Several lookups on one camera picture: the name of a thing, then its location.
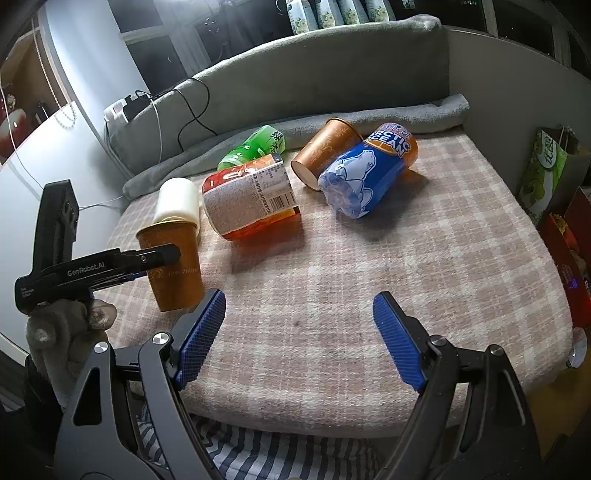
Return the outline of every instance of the white wall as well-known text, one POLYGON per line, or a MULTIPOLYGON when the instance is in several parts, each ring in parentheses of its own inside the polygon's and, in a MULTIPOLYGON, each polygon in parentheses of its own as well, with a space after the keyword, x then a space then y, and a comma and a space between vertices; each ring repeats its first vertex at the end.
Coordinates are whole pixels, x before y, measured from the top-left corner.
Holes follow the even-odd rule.
POLYGON ((508 40, 449 31, 450 93, 470 102, 466 133, 514 193, 537 127, 569 125, 591 148, 591 81, 508 40))
POLYGON ((107 0, 48 0, 51 40, 73 96, 98 138, 103 111, 136 90, 147 91, 107 0))
MULTIPOLYGON (((66 130, 46 120, 19 147, 18 155, 41 185, 70 179, 79 206, 117 198, 126 178, 94 136, 77 110, 77 121, 66 130)), ((62 123, 68 125, 66 118, 62 123)), ((14 304, 14 281, 31 271, 33 239, 41 190, 13 154, 0 170, 0 349, 23 363, 27 318, 14 304)), ((103 250, 128 202, 124 199, 80 213, 73 258, 103 250)))

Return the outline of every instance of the orange paper cup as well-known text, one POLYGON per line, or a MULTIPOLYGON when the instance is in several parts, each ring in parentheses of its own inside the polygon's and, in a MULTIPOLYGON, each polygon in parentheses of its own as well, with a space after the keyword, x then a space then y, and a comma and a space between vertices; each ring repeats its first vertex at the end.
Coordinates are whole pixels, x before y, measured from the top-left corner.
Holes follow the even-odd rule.
POLYGON ((320 131, 291 161, 298 178, 313 190, 318 188, 318 177, 339 155, 363 141, 354 127, 340 118, 329 118, 320 131))
POLYGON ((181 257, 174 265, 148 270, 150 286, 161 312, 191 308, 205 295, 199 253, 197 227, 186 220, 165 220, 140 230, 135 237, 142 249, 175 244, 181 257))

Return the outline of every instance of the black and white striped cloth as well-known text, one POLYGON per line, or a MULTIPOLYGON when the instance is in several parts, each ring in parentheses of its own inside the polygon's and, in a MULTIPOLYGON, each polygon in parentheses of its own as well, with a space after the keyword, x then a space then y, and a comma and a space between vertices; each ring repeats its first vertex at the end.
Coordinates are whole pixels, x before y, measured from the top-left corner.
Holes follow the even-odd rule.
MULTIPOLYGON (((226 480, 371 480, 380 467, 379 454, 366 439, 262 432, 191 419, 226 480)), ((166 466, 145 407, 138 426, 148 457, 166 466)))

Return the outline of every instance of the gray glove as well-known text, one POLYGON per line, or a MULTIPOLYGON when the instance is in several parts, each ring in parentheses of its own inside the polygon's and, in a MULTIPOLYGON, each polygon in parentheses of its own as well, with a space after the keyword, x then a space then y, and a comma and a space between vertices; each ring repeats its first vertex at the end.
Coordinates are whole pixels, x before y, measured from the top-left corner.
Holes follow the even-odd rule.
POLYGON ((117 309, 94 300, 87 312, 79 301, 58 300, 35 309, 27 322, 27 342, 37 371, 51 384, 57 401, 66 408, 90 349, 107 341, 117 309))

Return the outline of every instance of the plaid tablecloth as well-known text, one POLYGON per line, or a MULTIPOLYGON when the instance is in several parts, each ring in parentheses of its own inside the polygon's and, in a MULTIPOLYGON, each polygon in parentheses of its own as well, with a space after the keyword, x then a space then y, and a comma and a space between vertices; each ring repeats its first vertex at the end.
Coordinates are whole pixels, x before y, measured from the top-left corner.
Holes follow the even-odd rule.
MULTIPOLYGON (((228 310, 183 392, 189 411, 275 432, 399 433, 417 395, 374 326, 382 290, 456 346, 502 345, 526 390, 564 365, 569 308, 532 223, 461 129, 418 143, 412 171, 360 220, 335 215, 291 169, 301 219, 228 242, 202 217, 203 280, 226 293, 228 310)), ((194 180, 201 186, 204 177, 194 180)), ((156 199, 131 203, 110 247, 139 248, 135 234, 156 199)), ((144 342, 182 314, 160 313, 146 278, 100 296, 119 310, 108 332, 116 346, 144 342)))

